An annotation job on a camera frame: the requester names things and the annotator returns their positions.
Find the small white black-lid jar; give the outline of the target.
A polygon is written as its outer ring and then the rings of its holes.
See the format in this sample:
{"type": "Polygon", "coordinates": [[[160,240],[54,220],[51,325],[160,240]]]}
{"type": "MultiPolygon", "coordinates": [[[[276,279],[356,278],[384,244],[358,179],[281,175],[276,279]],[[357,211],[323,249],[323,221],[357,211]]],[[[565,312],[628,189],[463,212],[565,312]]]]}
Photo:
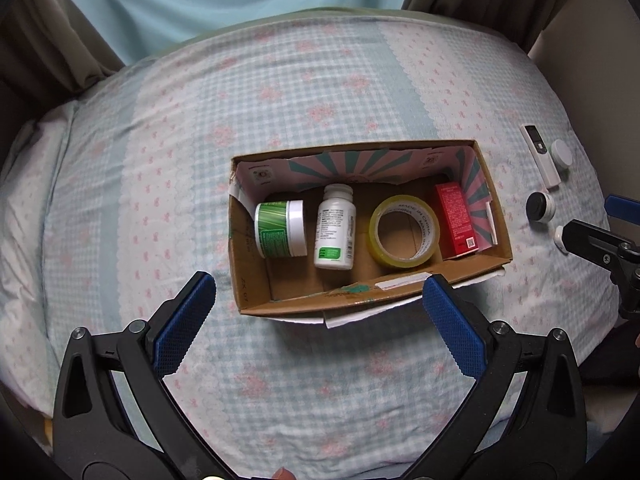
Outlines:
{"type": "Polygon", "coordinates": [[[529,222],[548,224],[555,215],[555,200],[549,193],[533,192],[527,197],[525,211],[529,222]]]}

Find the white round cream jar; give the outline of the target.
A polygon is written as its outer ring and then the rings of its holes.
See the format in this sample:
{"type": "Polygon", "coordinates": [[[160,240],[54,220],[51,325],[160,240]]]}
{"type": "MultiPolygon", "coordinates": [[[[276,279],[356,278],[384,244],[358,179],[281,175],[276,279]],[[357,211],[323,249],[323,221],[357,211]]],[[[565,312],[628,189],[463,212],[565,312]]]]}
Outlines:
{"type": "Polygon", "coordinates": [[[567,171],[573,166],[573,152],[563,140],[556,139],[551,143],[550,154],[559,171],[567,171]]]}

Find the red cosmetic carton box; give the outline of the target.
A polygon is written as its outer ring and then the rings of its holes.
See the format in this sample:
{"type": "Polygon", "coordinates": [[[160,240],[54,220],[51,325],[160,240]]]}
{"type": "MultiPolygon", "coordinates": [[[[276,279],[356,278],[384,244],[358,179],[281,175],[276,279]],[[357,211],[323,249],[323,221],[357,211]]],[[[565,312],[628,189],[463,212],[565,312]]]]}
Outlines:
{"type": "Polygon", "coordinates": [[[469,209],[457,182],[435,185],[433,209],[440,227],[442,258],[453,259],[477,251],[469,209]]]}

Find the green label white jar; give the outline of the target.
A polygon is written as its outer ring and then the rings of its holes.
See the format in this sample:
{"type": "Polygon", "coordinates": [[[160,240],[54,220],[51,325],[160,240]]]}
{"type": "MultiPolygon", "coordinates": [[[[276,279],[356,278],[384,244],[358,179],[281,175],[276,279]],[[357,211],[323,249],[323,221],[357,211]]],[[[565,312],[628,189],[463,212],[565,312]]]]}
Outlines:
{"type": "Polygon", "coordinates": [[[304,202],[259,203],[255,208],[254,233],[262,258],[306,257],[304,202]]]}

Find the white earbuds case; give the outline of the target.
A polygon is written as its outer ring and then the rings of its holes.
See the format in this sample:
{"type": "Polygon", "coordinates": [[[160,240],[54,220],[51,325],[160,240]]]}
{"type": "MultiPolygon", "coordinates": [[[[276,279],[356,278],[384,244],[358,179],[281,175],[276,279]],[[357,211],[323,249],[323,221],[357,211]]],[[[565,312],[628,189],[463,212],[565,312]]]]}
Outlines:
{"type": "Polygon", "coordinates": [[[562,252],[562,254],[564,256],[567,256],[570,252],[567,250],[567,248],[565,247],[565,244],[563,242],[563,227],[562,226],[557,226],[554,230],[553,233],[553,241],[555,244],[555,247],[559,249],[560,252],[562,252]]]}

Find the white air conditioner remote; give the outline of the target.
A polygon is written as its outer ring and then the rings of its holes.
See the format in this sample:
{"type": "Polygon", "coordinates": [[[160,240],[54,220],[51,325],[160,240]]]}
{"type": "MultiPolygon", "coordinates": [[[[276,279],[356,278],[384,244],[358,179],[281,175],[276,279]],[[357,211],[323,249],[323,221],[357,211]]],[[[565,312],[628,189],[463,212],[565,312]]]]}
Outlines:
{"type": "Polygon", "coordinates": [[[520,130],[544,181],[544,186],[548,190],[557,188],[561,183],[561,178],[539,130],[531,124],[520,125],[520,130]]]}

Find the yellow tape roll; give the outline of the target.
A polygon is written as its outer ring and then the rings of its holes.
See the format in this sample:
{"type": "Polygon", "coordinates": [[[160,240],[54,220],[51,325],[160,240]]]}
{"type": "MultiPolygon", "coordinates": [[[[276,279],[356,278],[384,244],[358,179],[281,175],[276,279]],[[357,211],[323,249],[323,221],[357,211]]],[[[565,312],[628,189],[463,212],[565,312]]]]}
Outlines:
{"type": "Polygon", "coordinates": [[[430,260],[439,246],[439,222],[433,209],[412,195],[395,195],[371,214],[371,257],[391,269],[413,269],[430,260]]]}

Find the checked floral bed quilt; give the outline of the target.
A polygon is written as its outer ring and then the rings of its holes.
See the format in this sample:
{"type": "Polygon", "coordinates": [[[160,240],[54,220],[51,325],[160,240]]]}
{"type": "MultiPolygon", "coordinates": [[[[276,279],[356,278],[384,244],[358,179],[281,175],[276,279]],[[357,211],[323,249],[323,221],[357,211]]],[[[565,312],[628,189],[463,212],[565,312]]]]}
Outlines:
{"type": "Polygon", "coordinates": [[[72,337],[149,320],[196,272],[213,309],[164,385],[239,476],[401,474],[471,389],[421,304],[617,316],[560,226],[603,195],[534,62],[438,18],[305,13],[154,55],[24,125],[1,170],[1,382],[44,417],[72,337]]]}

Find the white pill bottle green label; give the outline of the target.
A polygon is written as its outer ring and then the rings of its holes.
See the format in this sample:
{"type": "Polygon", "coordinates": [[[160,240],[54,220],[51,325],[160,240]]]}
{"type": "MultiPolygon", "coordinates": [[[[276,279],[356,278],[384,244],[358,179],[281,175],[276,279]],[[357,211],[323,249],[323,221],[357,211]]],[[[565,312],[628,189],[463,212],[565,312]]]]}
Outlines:
{"type": "Polygon", "coordinates": [[[329,184],[318,207],[314,266],[321,270],[350,271],[354,266],[356,207],[352,188],[329,184]]]}

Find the brown cardboard box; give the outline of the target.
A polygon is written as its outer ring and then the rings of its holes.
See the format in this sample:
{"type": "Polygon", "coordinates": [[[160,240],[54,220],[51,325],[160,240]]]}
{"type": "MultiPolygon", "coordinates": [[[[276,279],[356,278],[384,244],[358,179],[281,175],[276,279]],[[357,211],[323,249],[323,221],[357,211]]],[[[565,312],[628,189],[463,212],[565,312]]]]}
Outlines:
{"type": "Polygon", "coordinates": [[[376,312],[415,300],[433,274],[452,284],[485,281],[512,259],[495,185],[473,140],[356,143],[239,155],[231,164],[229,196],[232,287],[244,315],[328,322],[346,311],[376,312]],[[444,259],[438,246],[430,260],[413,269],[378,264],[368,248],[375,208],[392,196],[412,195],[433,209],[435,185],[447,182],[462,188],[477,251],[444,259]],[[349,185],[354,192],[350,271],[314,266],[318,207],[324,188],[334,183],[349,185]],[[288,200],[304,202],[307,255],[262,258],[254,233],[255,208],[288,200]]]}

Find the brown curtain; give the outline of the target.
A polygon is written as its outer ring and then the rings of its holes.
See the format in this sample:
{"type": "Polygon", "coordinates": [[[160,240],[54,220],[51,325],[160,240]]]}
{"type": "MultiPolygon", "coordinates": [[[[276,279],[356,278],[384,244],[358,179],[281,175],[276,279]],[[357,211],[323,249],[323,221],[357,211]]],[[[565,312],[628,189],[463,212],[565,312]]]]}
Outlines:
{"type": "Polygon", "coordinates": [[[1,123],[35,117],[124,63],[72,0],[1,0],[1,123]]]}

